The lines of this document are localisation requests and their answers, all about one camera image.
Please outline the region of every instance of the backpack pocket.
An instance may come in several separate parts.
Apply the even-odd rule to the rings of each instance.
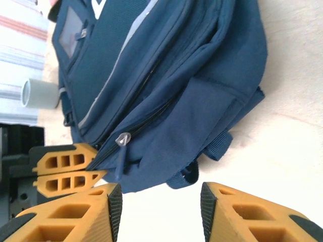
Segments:
[[[146,0],[106,1],[92,28],[89,41],[85,43],[67,76],[73,118],[79,127],[91,117],[97,119],[97,114],[89,115],[89,112],[94,110],[98,96],[106,86],[111,87],[113,94],[104,96],[104,107],[110,104],[122,87],[124,79],[109,79],[127,46],[132,24],[146,6]],[[123,72],[128,72],[127,66],[123,66]]]
[[[63,1],[52,37],[60,68],[69,73],[90,38],[94,18],[83,1]]]

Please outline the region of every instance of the zipper pull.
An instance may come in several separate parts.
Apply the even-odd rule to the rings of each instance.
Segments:
[[[120,146],[118,163],[117,163],[117,167],[116,167],[116,180],[117,181],[121,180],[121,177],[123,175],[123,170],[125,168],[126,156],[127,156],[127,144],[129,143],[130,140],[131,140],[130,133],[122,133],[116,139],[117,145]]]
[[[78,41],[86,37],[87,29],[82,29],[81,33],[75,34],[75,40]]]

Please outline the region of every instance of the screw hole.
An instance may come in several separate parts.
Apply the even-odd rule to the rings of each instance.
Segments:
[[[26,200],[28,198],[28,195],[26,193],[23,193],[20,195],[21,200]]]

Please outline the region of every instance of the wooden table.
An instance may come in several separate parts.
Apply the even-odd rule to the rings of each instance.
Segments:
[[[54,27],[54,23],[50,23],[48,27],[43,80],[58,83],[58,61],[51,43]],[[61,104],[59,104],[55,110],[39,111],[37,125],[45,128],[46,145],[64,145],[72,143],[70,130],[63,126],[63,120],[64,117]]]

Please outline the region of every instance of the beige surface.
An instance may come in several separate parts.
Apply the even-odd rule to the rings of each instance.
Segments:
[[[55,25],[49,24],[48,38],[45,54],[45,67],[43,72],[43,80],[47,82],[58,83],[58,61],[55,50],[51,44],[52,32]],[[71,144],[72,138],[68,128],[63,126],[63,113],[61,104],[55,110],[40,110],[37,124],[45,127],[45,143],[46,145]]]
[[[203,181],[222,183],[298,210],[323,227],[323,1],[261,0],[269,58],[261,84],[267,98],[233,131],[220,162],[201,157],[191,187],[161,185],[124,196],[118,242],[203,239]],[[57,63],[48,48],[45,78]],[[47,144],[70,143],[59,110],[42,111]]]

